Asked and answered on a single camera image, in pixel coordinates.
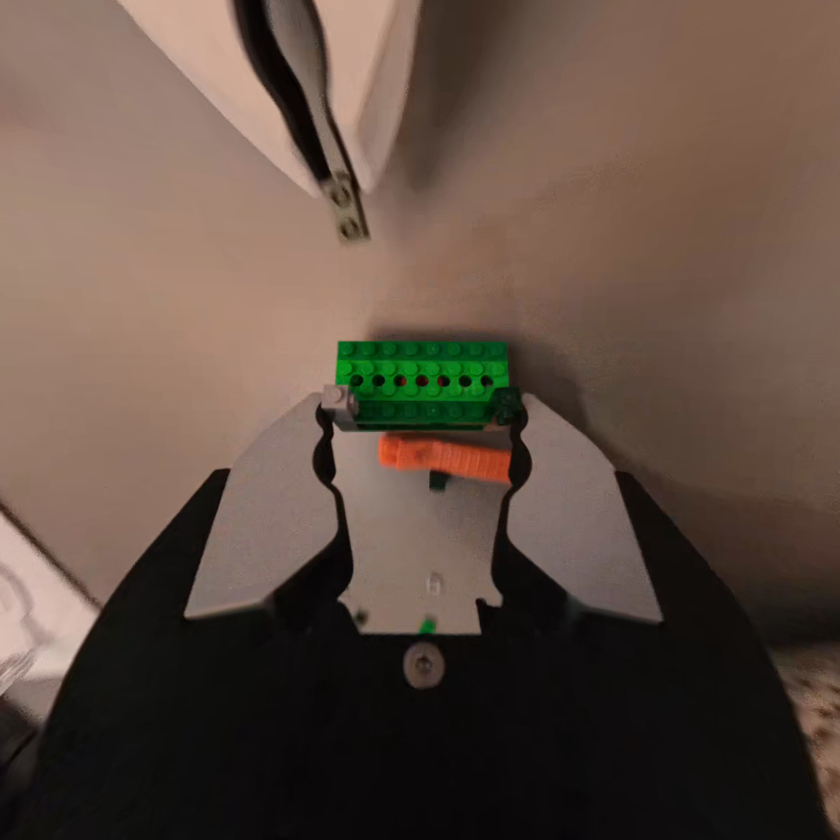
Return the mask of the orange brick separator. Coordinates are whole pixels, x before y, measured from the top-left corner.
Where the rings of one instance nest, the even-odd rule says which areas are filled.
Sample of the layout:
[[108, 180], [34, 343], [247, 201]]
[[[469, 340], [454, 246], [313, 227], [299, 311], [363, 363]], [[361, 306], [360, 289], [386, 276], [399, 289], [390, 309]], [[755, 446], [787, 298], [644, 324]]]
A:
[[384, 434], [377, 445], [381, 466], [402, 472], [437, 472], [500, 485], [511, 483], [511, 452], [415, 434]]

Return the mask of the green lego assembly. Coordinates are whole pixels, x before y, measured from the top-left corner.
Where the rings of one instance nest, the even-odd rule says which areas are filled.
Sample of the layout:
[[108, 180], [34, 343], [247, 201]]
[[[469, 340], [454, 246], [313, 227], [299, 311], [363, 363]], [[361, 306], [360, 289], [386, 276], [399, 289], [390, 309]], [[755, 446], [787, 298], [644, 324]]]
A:
[[480, 431], [495, 388], [511, 383], [501, 341], [344, 340], [334, 384], [356, 395], [355, 431]]

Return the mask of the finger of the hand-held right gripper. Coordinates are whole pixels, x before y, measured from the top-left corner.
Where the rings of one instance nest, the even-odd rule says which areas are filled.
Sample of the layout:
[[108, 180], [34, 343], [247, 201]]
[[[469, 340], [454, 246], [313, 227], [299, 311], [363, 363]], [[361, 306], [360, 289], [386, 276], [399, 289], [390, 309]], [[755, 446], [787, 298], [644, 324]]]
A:
[[410, 86], [419, 1], [316, 1], [327, 103], [365, 195], [385, 172]]
[[277, 169], [320, 194], [277, 105], [246, 55], [229, 1], [121, 1], [172, 64]]

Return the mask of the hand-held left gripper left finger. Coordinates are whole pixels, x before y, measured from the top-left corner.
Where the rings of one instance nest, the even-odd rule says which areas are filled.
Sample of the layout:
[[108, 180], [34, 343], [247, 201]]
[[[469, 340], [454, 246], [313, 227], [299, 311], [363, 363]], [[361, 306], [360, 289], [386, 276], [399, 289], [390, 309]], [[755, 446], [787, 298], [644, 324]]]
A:
[[294, 625], [348, 589], [350, 534], [321, 395], [285, 412], [231, 466], [186, 619], [273, 603]]

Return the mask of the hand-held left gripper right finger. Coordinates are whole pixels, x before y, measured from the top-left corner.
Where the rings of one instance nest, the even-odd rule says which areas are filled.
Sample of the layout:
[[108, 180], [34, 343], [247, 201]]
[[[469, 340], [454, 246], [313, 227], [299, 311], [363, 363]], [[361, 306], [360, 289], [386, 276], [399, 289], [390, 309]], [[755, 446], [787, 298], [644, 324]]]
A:
[[507, 536], [577, 613], [663, 621], [613, 463], [537, 396], [521, 399], [530, 470], [509, 502]]

